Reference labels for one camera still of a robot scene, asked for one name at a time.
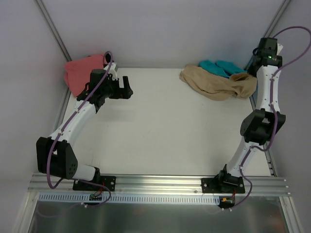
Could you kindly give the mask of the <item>teal t shirt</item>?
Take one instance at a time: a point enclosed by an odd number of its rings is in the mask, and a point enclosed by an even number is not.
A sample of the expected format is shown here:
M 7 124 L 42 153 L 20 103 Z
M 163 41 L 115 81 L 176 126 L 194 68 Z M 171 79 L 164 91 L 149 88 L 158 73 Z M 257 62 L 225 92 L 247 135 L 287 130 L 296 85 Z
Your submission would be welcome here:
M 232 62 L 227 61 L 216 61 L 211 62 L 210 60 L 200 61 L 199 67 L 208 71 L 211 74 L 229 78 L 231 75 L 239 73 L 247 73 L 246 70 L 239 68 Z

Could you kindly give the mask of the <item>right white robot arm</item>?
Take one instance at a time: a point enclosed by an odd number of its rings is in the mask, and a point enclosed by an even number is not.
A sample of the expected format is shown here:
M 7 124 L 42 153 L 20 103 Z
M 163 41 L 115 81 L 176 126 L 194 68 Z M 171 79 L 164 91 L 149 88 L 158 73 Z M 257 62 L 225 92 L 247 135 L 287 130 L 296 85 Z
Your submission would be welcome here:
M 244 193 L 243 171 L 257 151 L 265 152 L 284 125 L 286 117 L 278 105 L 278 80 L 282 57 L 277 39 L 261 38 L 253 51 L 250 70 L 258 81 L 256 107 L 242 122 L 240 144 L 228 164 L 209 182 L 208 187 L 220 193 Z

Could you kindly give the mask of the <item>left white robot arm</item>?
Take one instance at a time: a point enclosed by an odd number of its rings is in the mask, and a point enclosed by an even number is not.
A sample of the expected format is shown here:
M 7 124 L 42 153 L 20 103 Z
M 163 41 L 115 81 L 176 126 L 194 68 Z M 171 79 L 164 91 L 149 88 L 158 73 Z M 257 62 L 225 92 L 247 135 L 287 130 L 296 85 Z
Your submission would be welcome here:
M 49 136 L 36 142 L 38 171 L 47 176 L 67 180 L 84 180 L 90 190 L 100 187 L 101 178 L 96 167 L 79 163 L 73 145 L 86 123 L 95 116 L 106 99 L 129 99 L 133 94 L 127 76 L 123 87 L 117 76 L 117 64 L 110 62 L 102 69 L 94 69 L 84 90 L 77 96 L 69 117 Z

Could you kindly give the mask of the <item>beige t shirt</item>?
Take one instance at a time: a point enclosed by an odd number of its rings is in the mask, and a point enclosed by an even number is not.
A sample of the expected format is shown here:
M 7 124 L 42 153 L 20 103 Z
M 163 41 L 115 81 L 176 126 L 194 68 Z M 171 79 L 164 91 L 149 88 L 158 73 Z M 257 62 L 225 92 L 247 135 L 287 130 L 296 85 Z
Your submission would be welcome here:
M 231 97 L 247 99 L 257 88 L 257 78 L 248 73 L 242 72 L 225 78 L 193 65 L 187 65 L 180 72 L 179 78 L 199 94 L 215 101 Z

